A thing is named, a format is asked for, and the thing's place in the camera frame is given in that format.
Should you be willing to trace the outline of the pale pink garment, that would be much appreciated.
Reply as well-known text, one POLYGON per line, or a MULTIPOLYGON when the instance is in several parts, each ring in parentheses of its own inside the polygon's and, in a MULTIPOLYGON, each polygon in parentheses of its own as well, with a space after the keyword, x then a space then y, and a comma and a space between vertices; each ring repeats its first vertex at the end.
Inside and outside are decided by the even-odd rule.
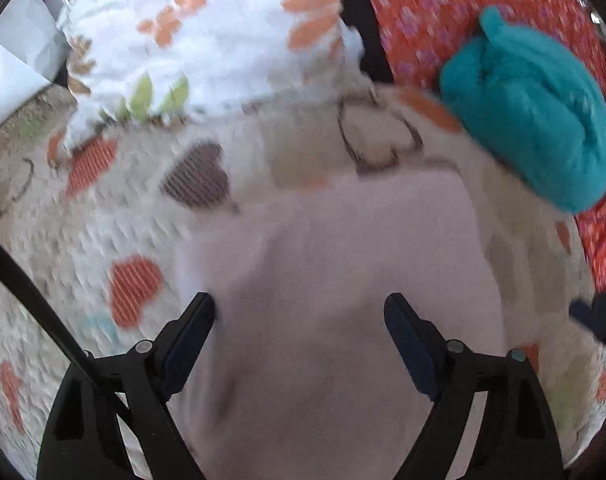
POLYGON ((181 299, 216 321, 172 414, 210 479, 390 479, 431 404, 384 326, 402 294, 447 338, 506 350, 499 288, 460 175, 344 177, 193 231, 181 299))

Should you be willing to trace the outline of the white floral pillow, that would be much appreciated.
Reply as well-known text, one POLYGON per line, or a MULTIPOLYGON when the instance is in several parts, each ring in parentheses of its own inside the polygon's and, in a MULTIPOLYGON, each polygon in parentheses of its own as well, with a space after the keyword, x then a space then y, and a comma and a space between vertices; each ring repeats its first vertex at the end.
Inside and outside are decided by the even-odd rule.
POLYGON ((62 154, 107 122, 192 119, 365 89, 343 0, 64 0, 76 114, 62 154))

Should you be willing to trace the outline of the cream heart-pattern quilt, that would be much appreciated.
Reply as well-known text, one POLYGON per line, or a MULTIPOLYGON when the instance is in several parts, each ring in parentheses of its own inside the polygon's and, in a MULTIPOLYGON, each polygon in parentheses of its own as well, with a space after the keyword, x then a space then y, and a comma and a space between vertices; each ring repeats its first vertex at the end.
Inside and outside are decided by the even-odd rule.
POLYGON ((595 291, 576 220, 479 148, 434 96, 378 86, 200 122, 118 120, 56 162, 72 110, 53 86, 0 128, 0 244, 84 349, 120 353, 177 315, 171 252, 196 224, 289 188, 430 165, 466 185, 508 340, 535 367, 564 458, 576 460, 606 420, 606 348, 566 310, 595 291))

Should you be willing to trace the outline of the teal folded garment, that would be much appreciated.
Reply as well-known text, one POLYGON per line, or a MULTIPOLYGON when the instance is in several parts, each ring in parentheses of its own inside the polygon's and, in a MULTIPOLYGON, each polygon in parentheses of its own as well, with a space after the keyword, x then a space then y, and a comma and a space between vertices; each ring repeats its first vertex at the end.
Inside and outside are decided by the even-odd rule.
POLYGON ((579 214, 606 194, 606 100, 556 39, 496 6, 442 67, 441 99, 470 136, 538 196, 579 214))

